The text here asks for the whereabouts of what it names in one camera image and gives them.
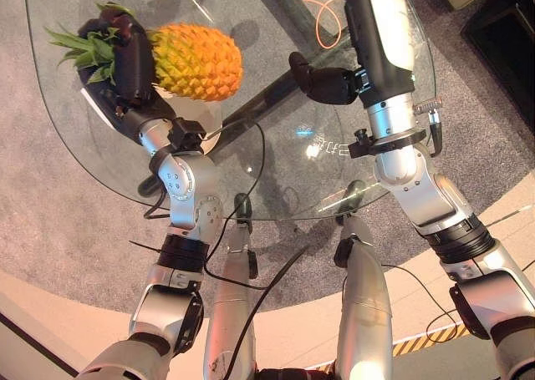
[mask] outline floor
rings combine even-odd
[[[431,39],[438,89],[445,101],[446,144],[436,165],[480,213],[535,167],[533,136],[459,35],[477,4],[451,12],[445,0],[414,3]],[[127,240],[157,246],[166,223],[143,220],[144,206],[97,183],[65,149],[38,91],[24,2],[0,0],[0,11],[0,269],[75,301],[131,312],[155,256]],[[382,262],[400,264],[428,249],[391,196],[361,215]],[[264,311],[340,290],[344,273],[332,263],[339,238],[334,220],[254,226],[259,282],[266,282],[296,248],[314,244],[266,299]],[[221,263],[216,258],[215,271]],[[208,314],[214,286],[214,281],[203,283]]]
[[[501,219],[505,212],[533,204],[535,171],[526,175],[483,211],[480,217],[490,225]],[[520,267],[535,259],[532,237],[535,232],[534,209],[524,210],[490,228]],[[453,308],[448,294],[453,283],[437,264],[437,257],[432,251],[422,252],[402,267],[414,272],[445,309]],[[535,266],[526,269],[525,274],[529,281],[534,282]],[[440,310],[407,273],[393,270],[387,272],[385,277],[393,312],[395,342],[421,334]],[[130,319],[127,313],[92,307],[50,294],[3,271],[0,271],[0,282],[3,284],[0,291],[2,314],[77,370],[85,367],[90,359],[112,342],[126,336]],[[332,360],[336,355],[340,294],[337,292],[315,301],[258,313],[254,320],[258,366],[311,367]],[[456,313],[453,313],[453,317],[459,321]],[[208,320],[205,319],[193,348],[172,361],[170,380],[201,378]],[[442,318],[431,330],[447,325],[450,325],[448,319]],[[0,332],[0,341],[4,339],[5,336]],[[16,352],[9,348],[0,353],[0,373],[13,380],[32,378],[28,376],[28,370],[39,370],[43,359],[36,358],[34,365],[21,365],[18,359],[26,357],[29,352],[22,354],[18,351],[18,348]],[[491,342],[467,333],[453,342],[397,357],[394,361],[395,378],[491,380],[497,377],[492,354]]]

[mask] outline orange cable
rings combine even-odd
[[[340,20],[338,16],[336,15],[336,13],[333,11],[333,9],[329,7],[329,4],[332,3],[334,0],[328,0],[326,3],[321,3],[318,0],[303,0],[303,1],[307,3],[318,4],[319,6],[321,6],[321,8],[319,9],[318,16],[316,17],[316,39],[318,40],[319,45],[322,48],[326,48],[326,49],[330,49],[336,46],[338,42],[340,41],[340,38],[342,37],[342,24],[340,23]],[[322,42],[321,37],[319,37],[319,18],[321,17],[321,14],[325,9],[328,10],[331,14],[333,14],[333,17],[336,20],[336,24],[338,25],[338,37],[336,38],[334,43],[330,44],[329,46],[326,46]]]

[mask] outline wire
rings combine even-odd
[[[237,339],[236,346],[234,347],[234,352],[232,353],[232,358],[230,362],[228,363],[228,369],[227,373],[225,374],[225,377],[222,380],[228,380],[232,374],[232,369],[234,368],[234,363],[237,359],[237,354],[240,351],[240,347],[242,346],[243,339],[245,338],[247,334],[247,330],[249,326],[251,325],[252,319],[257,314],[258,309],[260,308],[260,305],[262,305],[262,302],[264,299],[266,299],[266,296],[268,296],[269,292],[277,285],[277,283],[283,278],[283,276],[286,274],[286,272],[289,270],[290,267],[292,267],[293,263],[301,257],[301,255],[311,246],[312,244],[308,244],[307,246],[301,248],[299,251],[297,251],[292,258],[286,262],[286,264],[283,266],[281,270],[278,271],[278,273],[275,275],[275,277],[271,280],[269,285],[266,287],[260,298],[258,298],[258,301],[254,308],[251,310],[251,313],[249,313],[249,317],[247,318],[247,321],[245,322],[245,325],[243,326],[242,333],[240,334],[240,337]]]
[[[257,126],[258,130],[260,131],[260,135],[262,136],[262,163],[260,164],[260,170],[258,171],[258,175],[257,175],[257,178],[254,180],[254,182],[252,183],[251,185],[251,188],[249,189],[249,191],[246,193],[246,196],[244,199],[248,198],[249,195],[253,192],[253,190],[255,189],[255,187],[257,186],[258,184],[258,181],[260,180],[260,177],[262,176],[262,172],[264,171],[264,165],[266,163],[266,135],[264,134],[264,131],[262,129],[262,127],[260,126],[260,124],[258,124],[257,122],[253,121],[253,123]],[[214,255],[214,253],[216,253],[217,251],[217,248],[219,248],[219,245],[221,244],[221,241],[223,239],[223,236],[225,235],[225,231],[227,229],[227,225],[228,225],[228,222],[230,221],[230,219],[232,218],[232,216],[238,211],[238,209],[241,207],[241,205],[237,205],[234,210],[232,211],[232,213],[230,215],[228,215],[228,217],[225,219],[225,222],[223,223],[223,228],[221,230],[221,234],[219,235],[219,238],[217,239],[217,242],[216,244],[214,245],[213,249],[211,250],[211,252],[208,254],[205,262],[204,262],[204,271],[205,273],[210,276],[210,277],[213,277],[213,278],[216,278],[217,280],[221,280],[221,281],[225,281],[225,282],[230,282],[232,284],[237,284],[239,286],[245,286],[246,288],[251,288],[253,290],[259,290],[259,291],[262,291],[262,290],[267,290],[267,288],[269,286],[253,286],[251,284],[247,284],[246,282],[241,282],[241,281],[236,281],[236,280],[233,280],[233,279],[230,279],[230,278],[226,278],[226,277],[223,277],[223,276],[219,276],[217,274],[214,274],[212,273],[210,270],[208,270],[208,261],[210,261],[211,257]]]
[[[522,269],[522,271],[526,271],[526,270],[527,270],[533,263],[535,263],[535,259],[532,260],[532,261],[530,261],[530,262],[527,264],[527,266],[525,266],[525,267]]]
[[[409,273],[411,276],[413,276],[413,278],[414,278],[415,280],[417,280],[417,281],[420,283],[420,285],[421,285],[422,288],[425,290],[425,292],[427,292],[427,295],[429,295],[429,298],[431,298],[431,300],[435,303],[435,305],[437,305],[438,308],[439,308],[441,311],[443,311],[443,314],[441,315],[441,317],[444,316],[444,315],[448,316],[448,317],[451,319],[451,322],[455,325],[455,331],[453,332],[453,334],[451,334],[451,335],[450,335],[446,340],[444,340],[444,341],[438,341],[438,340],[433,340],[431,337],[429,337],[429,327],[431,326],[432,323],[428,324],[428,325],[427,325],[427,328],[425,329],[425,336],[427,337],[427,339],[428,339],[429,341],[431,341],[431,342],[437,342],[437,343],[443,343],[443,342],[448,342],[448,341],[452,340],[453,338],[455,338],[455,337],[457,336],[457,330],[458,330],[459,327],[457,326],[457,323],[456,323],[455,319],[450,315],[450,312],[447,312],[446,309],[444,309],[444,308],[442,307],[442,305],[436,301],[436,299],[435,299],[435,298],[433,297],[433,295],[429,292],[429,290],[428,290],[427,287],[424,285],[424,283],[421,282],[421,280],[420,280],[415,274],[413,274],[412,271],[409,271],[409,270],[405,269],[404,267],[396,266],[396,265],[382,265],[382,266],[383,266],[383,267],[394,267],[394,268],[396,268],[396,269],[400,269],[400,270],[402,270],[402,271],[404,271],[404,272],[406,272],[406,273]]]
[[[206,138],[203,138],[202,141],[203,141],[203,142],[206,142],[207,140],[212,139],[214,136],[220,134],[221,132],[226,131],[227,129],[232,128],[232,127],[234,127],[234,126],[236,126],[236,125],[238,125],[238,124],[241,124],[241,123],[243,123],[243,122],[245,122],[245,121],[251,121],[251,119],[243,118],[243,119],[237,119],[236,121],[232,121],[231,123],[225,125],[224,127],[221,127],[220,129],[218,129],[218,130],[212,132],[212,133],[209,134]]]
[[[336,13],[332,10],[332,8],[329,7],[329,4],[332,3],[334,0],[328,0],[326,3],[321,3],[318,0],[303,0],[303,1],[306,3],[314,3],[314,4],[318,4],[319,6],[321,6],[321,8],[319,9],[319,13],[316,16],[316,39],[318,40],[319,45],[322,48],[326,48],[326,49],[330,49],[336,46],[338,42],[340,41],[340,38],[342,37],[342,24],[340,23],[338,15],[336,15]],[[323,43],[323,41],[321,40],[321,37],[319,37],[319,18],[321,17],[321,14],[324,10],[327,10],[331,14],[333,14],[334,20],[336,21],[336,24],[338,25],[337,38],[334,41],[334,43],[330,44],[329,46],[325,46],[325,43]]]
[[[487,228],[492,227],[493,225],[498,224],[498,223],[500,223],[500,222],[502,222],[502,221],[504,221],[504,220],[506,220],[506,219],[508,219],[508,218],[510,218],[510,217],[513,217],[514,215],[517,215],[518,213],[522,213],[523,211],[530,210],[530,209],[532,209],[534,206],[535,206],[535,205],[533,205],[533,204],[531,204],[531,205],[525,205],[525,206],[521,207],[521,208],[518,209],[518,210],[515,210],[515,211],[513,211],[513,212],[511,212],[511,213],[509,213],[509,214],[507,214],[507,215],[504,215],[501,219],[495,220],[495,221],[493,221],[491,224],[487,224]]]
[[[160,184],[160,187],[161,187],[160,197],[158,198],[156,203],[153,204],[153,206],[150,209],[148,209],[148,211],[143,213],[144,219],[147,219],[147,220],[164,219],[170,216],[169,213],[164,214],[164,215],[152,215],[152,213],[160,209],[161,204],[164,203],[164,200],[166,199],[166,195],[167,195],[166,187],[163,184]]]
[[[156,249],[156,248],[153,248],[152,246],[143,245],[143,244],[140,244],[139,242],[135,242],[135,241],[131,241],[131,240],[128,240],[128,242],[130,244],[133,244],[133,245],[136,245],[136,246],[140,246],[141,248],[148,249],[149,251],[161,252],[161,249]]]

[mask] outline black joint ring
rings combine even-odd
[[[156,177],[158,176],[158,170],[160,169],[161,164],[166,159],[167,155],[171,155],[175,152],[175,147],[172,144],[168,144],[167,146],[161,148],[158,150],[154,156],[152,156],[152,159],[150,159],[149,163],[149,169]]]
[[[425,129],[421,129],[411,135],[399,138],[386,144],[372,144],[369,147],[370,155],[378,155],[379,153],[390,152],[391,150],[402,149],[410,144],[417,144],[425,139]]]

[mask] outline yellow object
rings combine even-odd
[[[192,99],[224,100],[242,83],[242,55],[218,29],[172,23],[149,33],[156,77],[165,90]]]

